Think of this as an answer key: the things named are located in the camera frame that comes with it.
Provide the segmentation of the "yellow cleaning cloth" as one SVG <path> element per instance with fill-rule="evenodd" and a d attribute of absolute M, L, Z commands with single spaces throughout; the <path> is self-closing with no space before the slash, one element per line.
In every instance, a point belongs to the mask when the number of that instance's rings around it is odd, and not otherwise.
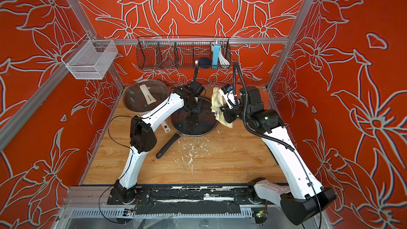
<path fill-rule="evenodd" d="M 228 123 L 226 121 L 224 113 L 221 111 L 221 107 L 226 105 L 226 101 L 223 98 L 223 96 L 220 94 L 220 89 L 217 87 L 213 88 L 211 103 L 212 103 L 211 110 L 215 115 L 215 119 L 222 125 L 224 125 L 228 128 L 233 128 L 233 124 Z"/>

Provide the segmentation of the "glass lid white handle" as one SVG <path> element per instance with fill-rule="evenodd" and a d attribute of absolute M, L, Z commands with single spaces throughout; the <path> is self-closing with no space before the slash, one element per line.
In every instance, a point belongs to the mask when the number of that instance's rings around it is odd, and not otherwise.
<path fill-rule="evenodd" d="M 124 106 L 135 113 L 149 112 L 169 96 L 169 88 L 159 80 L 141 80 L 132 84 L 123 95 Z"/>

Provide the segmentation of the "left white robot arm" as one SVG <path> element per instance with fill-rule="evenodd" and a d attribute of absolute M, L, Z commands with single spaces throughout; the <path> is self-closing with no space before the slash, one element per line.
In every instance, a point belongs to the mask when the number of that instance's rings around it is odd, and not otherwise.
<path fill-rule="evenodd" d="M 193 111 L 198 107 L 198 97 L 204 91 L 198 81 L 173 89 L 156 108 L 142 117 L 134 116 L 130 122 L 130 152 L 125 168 L 113 185 L 112 194 L 124 204 L 136 199 L 135 186 L 142 164 L 156 143 L 155 131 L 168 117 L 179 109 Z"/>

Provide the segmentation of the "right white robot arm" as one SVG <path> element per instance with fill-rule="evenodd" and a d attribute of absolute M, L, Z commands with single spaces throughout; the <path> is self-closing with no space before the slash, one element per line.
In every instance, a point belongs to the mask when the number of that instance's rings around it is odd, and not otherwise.
<path fill-rule="evenodd" d="M 266 110 L 256 87 L 240 89 L 240 97 L 230 85 L 220 89 L 226 104 L 221 107 L 227 123 L 240 119 L 251 134 L 260 137 L 280 166 L 287 186 L 280 186 L 259 177 L 249 183 L 249 194 L 255 201 L 265 200 L 278 205 L 288 220 L 300 225 L 321 214 L 337 195 L 322 183 L 306 166 L 278 112 Z"/>

